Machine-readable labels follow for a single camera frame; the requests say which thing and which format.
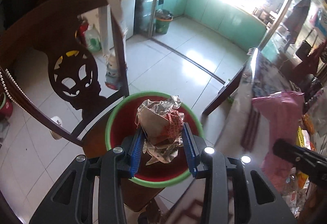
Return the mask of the foil paper wrapper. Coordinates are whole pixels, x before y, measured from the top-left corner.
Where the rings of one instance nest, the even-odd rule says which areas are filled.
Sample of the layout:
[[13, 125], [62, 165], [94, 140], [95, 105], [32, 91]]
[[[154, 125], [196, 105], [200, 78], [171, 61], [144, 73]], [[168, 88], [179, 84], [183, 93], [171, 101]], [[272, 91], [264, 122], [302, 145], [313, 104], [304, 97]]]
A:
[[178, 96], [166, 100], [144, 100], [137, 109], [135, 122], [145, 133], [142, 152], [151, 156], [147, 166], [169, 164], [183, 147], [182, 128], [185, 114], [180, 111]]

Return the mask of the green kitchen trash bin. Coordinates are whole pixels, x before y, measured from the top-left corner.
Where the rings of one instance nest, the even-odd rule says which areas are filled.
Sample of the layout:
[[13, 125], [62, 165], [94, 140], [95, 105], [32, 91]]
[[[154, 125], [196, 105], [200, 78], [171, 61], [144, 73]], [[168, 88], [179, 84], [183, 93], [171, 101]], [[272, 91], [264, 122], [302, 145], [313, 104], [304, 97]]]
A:
[[170, 23], [173, 21], [173, 14], [165, 9], [158, 9], [155, 12], [155, 32], [165, 35], [168, 32]]

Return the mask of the teal kitchen cabinets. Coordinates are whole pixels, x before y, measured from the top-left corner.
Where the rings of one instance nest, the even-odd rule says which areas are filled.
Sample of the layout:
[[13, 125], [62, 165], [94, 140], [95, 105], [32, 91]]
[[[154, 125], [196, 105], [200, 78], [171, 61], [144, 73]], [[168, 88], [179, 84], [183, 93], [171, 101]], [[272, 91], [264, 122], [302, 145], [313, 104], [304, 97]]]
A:
[[221, 0], [158, 0], [157, 8], [170, 11], [174, 17], [189, 17], [244, 51], [259, 46], [266, 33], [262, 21]]

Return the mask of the red bin with green rim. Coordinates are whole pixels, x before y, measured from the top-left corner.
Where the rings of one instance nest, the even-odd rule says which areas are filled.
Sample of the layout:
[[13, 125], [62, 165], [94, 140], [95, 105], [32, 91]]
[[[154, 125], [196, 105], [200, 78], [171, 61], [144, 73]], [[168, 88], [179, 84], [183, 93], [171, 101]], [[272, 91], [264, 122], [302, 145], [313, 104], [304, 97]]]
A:
[[110, 115], [105, 128], [106, 148], [121, 145], [125, 137], [141, 128], [145, 142], [138, 172], [131, 181], [150, 188], [173, 186], [191, 175], [181, 138], [184, 123], [193, 135], [204, 136], [200, 121], [178, 96], [135, 93], [120, 102]]

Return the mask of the pink plastic bag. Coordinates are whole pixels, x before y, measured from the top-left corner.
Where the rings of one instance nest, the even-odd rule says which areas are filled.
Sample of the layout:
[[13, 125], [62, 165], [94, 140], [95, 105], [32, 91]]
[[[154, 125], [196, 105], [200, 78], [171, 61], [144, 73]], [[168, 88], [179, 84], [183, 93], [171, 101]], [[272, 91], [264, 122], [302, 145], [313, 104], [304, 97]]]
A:
[[276, 92], [270, 96], [253, 98], [252, 105], [269, 122], [269, 148], [261, 170], [281, 192], [292, 164], [274, 155], [273, 145], [279, 139], [295, 144], [303, 115], [304, 94], [296, 91]]

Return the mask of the green detergent bottle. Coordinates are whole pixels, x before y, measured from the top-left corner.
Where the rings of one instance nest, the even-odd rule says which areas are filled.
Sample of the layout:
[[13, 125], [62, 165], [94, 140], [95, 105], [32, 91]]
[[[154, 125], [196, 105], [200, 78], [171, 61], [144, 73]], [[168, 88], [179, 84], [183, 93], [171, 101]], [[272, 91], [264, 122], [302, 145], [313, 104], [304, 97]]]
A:
[[84, 32], [86, 47], [91, 53], [96, 53], [101, 50], [100, 34], [94, 25], [88, 25]]

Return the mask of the dark carved wooden chair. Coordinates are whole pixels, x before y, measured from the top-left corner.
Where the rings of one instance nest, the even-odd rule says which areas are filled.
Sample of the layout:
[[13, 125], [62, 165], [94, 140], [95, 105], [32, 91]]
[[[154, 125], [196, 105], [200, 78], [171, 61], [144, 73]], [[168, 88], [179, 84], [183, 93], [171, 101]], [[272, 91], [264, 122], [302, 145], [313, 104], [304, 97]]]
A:
[[[78, 16], [99, 10], [99, 20], [111, 25], [114, 50], [118, 62], [120, 87], [103, 97], [94, 56], [78, 42]], [[121, 0], [49, 0], [28, 12], [1, 36], [1, 84], [8, 96], [34, 119], [52, 132], [80, 146], [88, 146], [93, 132], [86, 127], [110, 105], [129, 95], [125, 61], [125, 30]], [[82, 120], [69, 132], [47, 117], [24, 94], [10, 75], [9, 65], [32, 47], [47, 56], [48, 78], [53, 91], [74, 109]]]

